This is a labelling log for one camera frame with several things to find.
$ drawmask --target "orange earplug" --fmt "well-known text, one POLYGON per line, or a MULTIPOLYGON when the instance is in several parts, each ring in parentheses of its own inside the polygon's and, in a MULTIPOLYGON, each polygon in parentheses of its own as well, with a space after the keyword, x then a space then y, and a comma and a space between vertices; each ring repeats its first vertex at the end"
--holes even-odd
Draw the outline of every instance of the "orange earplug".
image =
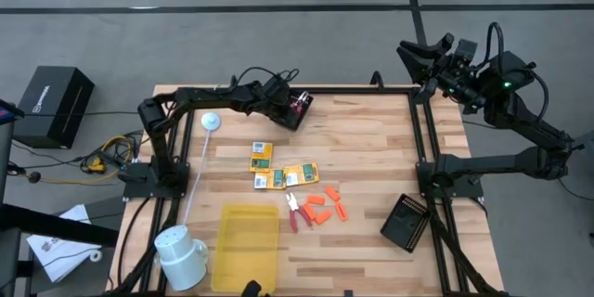
POLYGON ((330 196, 331 199, 333 199, 334 201, 339 201, 341 200, 341 195, 339 195, 338 192, 336 192, 336 190, 334 190, 333 187, 326 187, 326 193, 328 194, 328 196, 330 196))
POLYGON ((342 221, 345 221, 348 219, 348 216, 346 215, 346 210, 344 210, 342 203, 340 203, 339 201, 336 202, 334 204, 334 208, 336 208, 336 213, 338 214, 339 218, 341 218, 342 221))
POLYGON ((303 205, 303 208, 311 220, 316 219, 316 211, 312 208, 311 204, 306 203, 303 205))
POLYGON ((324 203, 326 203, 326 199, 324 199, 321 196, 310 195, 307 197, 307 202, 312 204, 324 205, 324 203))
POLYGON ((326 210, 316 216, 316 223, 318 225, 322 225, 322 223, 326 222, 328 220, 328 218, 330 218, 331 216, 332 216, 332 211, 326 210))

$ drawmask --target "gray floor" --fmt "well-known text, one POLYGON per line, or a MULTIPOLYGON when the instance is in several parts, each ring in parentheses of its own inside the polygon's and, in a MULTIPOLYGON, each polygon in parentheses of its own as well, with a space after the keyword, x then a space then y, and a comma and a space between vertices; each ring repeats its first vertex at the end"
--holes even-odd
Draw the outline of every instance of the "gray floor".
MULTIPOLYGON (((202 6, 307 3, 392 3, 408 0, 0 0, 0 7, 202 6)), ((428 4, 574 4, 593 0, 420 0, 428 4)), ((429 43, 446 32, 472 39, 484 52, 486 27, 498 21, 506 48, 538 64, 550 88, 546 120, 579 136, 594 129, 590 98, 594 47, 593 11, 424 12, 429 43)), ((19 101, 38 65, 72 65, 97 85, 89 110, 134 110, 155 84, 226 83, 252 65, 274 70, 298 67, 298 84, 366 83, 373 71, 390 84, 409 78, 395 54, 402 39, 414 40, 409 12, 0 15, 0 97, 19 101)), ((538 110, 537 84, 521 95, 538 110)), ((468 120, 480 122, 478 116, 468 120)), ((74 148, 45 151, 61 158, 86 153, 102 140, 141 128, 134 116, 97 116, 83 121, 74 148)), ((511 132, 468 125, 475 156, 517 152, 529 146, 511 132)), ((18 164, 46 162, 13 150, 18 164)), ((46 176, 79 175, 71 167, 46 176)), ((594 198, 594 172, 581 152, 570 161, 565 184, 594 198)), ((566 193, 558 182, 522 175, 484 178, 489 225, 508 291, 527 296, 590 296, 594 290, 594 204, 566 193)), ((53 213, 81 202, 120 196, 122 187, 31 185, 10 179, 6 201, 53 213)), ((84 284, 45 295, 98 293, 109 264, 98 265, 84 284)))

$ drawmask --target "white mug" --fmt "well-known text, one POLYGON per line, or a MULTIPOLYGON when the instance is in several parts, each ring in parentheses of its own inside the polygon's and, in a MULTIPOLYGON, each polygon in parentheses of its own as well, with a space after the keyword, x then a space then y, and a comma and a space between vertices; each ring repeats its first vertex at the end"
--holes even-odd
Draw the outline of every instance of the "white mug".
POLYGON ((174 291, 188 290, 206 276, 208 248, 186 226, 172 226, 155 238, 159 262, 174 291))

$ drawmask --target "black box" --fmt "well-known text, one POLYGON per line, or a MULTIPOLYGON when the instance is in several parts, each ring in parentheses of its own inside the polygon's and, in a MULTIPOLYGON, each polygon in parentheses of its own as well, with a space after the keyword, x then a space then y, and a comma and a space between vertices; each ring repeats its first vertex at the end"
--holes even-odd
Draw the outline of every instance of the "black box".
POLYGON ((34 149, 70 149, 94 87, 75 67, 37 67, 20 99, 25 118, 15 122, 13 138, 34 149))

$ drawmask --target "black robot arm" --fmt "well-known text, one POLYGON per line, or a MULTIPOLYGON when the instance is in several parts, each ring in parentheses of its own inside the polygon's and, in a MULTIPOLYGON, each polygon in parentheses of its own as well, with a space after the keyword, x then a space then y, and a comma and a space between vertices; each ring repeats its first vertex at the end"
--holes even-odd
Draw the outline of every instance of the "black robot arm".
POLYGON ((264 85, 258 81, 239 85, 233 79, 229 88, 182 87, 173 93, 145 99, 138 106, 138 114, 154 155, 149 164, 135 163, 120 173, 120 179, 126 182, 124 196, 183 196, 188 166, 176 162, 170 154, 167 133, 191 110, 229 108, 246 115, 258 112, 279 125, 296 130, 313 98, 306 92, 290 89, 288 81, 278 74, 264 85))
POLYGON ((410 77, 421 88, 415 96, 417 103, 429 100, 436 88, 444 97, 464 106, 463 113, 484 109, 484 120, 497 129, 510 129, 536 146, 515 155, 461 159, 442 154, 433 165, 433 181, 443 187, 452 186, 463 175, 524 173, 534 178, 556 179, 567 174, 566 162, 572 152, 573 139, 563 131, 542 121, 532 113, 516 91, 534 81, 534 63, 525 64, 510 51, 503 52, 502 38, 499 53, 477 66, 471 61, 476 43, 460 40, 454 53, 447 54, 454 37, 446 34, 436 45, 423 46, 403 41, 397 52, 405 63, 410 77))

